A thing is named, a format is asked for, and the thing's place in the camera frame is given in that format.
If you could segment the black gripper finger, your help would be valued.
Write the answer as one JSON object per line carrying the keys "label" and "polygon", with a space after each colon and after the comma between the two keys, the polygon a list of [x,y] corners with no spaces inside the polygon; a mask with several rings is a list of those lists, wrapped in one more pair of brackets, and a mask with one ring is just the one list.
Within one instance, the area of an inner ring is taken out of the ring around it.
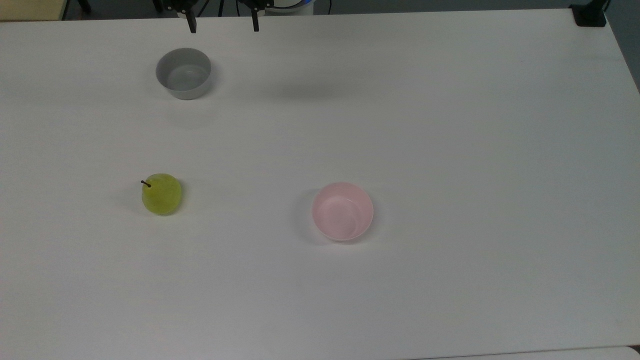
{"label": "black gripper finger", "polygon": [[235,3],[237,10],[240,9],[240,4],[249,9],[254,32],[259,32],[260,30],[259,18],[266,13],[266,10],[274,6],[272,0],[236,0]]}
{"label": "black gripper finger", "polygon": [[167,0],[166,9],[173,12],[181,19],[185,19],[189,25],[192,34],[197,32],[196,15],[194,14],[194,6],[197,0]]}

